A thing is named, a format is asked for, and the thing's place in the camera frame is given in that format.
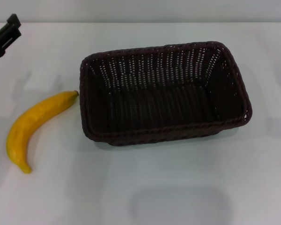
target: dark brown basket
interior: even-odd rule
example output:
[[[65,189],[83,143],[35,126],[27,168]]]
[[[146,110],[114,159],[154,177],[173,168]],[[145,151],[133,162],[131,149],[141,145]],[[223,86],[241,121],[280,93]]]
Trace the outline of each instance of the dark brown basket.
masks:
[[[82,127],[96,142],[203,137],[252,116],[239,69],[219,42],[96,53],[80,72]]]

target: wicker basket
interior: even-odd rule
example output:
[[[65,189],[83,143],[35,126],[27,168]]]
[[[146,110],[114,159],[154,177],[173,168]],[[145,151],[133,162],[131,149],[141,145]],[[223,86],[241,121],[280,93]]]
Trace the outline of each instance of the wicker basket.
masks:
[[[96,53],[80,71],[82,127],[96,142],[203,137],[252,116],[239,69],[219,42]]]

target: banana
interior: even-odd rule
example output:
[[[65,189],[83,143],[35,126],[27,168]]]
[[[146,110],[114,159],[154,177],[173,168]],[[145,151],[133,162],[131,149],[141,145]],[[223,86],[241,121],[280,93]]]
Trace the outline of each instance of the banana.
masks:
[[[78,96],[75,90],[61,92],[36,104],[14,122],[6,138],[6,150],[10,160],[24,173],[32,171],[26,159],[26,148],[32,134],[43,123],[72,106]]]

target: white wall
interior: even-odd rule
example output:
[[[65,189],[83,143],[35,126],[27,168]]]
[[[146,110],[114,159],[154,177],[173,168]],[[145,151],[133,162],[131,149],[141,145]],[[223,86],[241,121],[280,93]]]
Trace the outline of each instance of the white wall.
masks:
[[[0,0],[0,22],[281,22],[281,0]]]

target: white table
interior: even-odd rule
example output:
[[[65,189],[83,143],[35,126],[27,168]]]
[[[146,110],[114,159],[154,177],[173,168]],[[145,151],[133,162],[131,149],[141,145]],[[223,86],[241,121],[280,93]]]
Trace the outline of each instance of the white table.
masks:
[[[281,225],[281,23],[28,23],[0,59],[0,225]],[[218,135],[130,147],[87,139],[79,103],[32,137],[23,174],[5,138],[27,108],[79,89],[84,57],[216,40],[253,117]]]

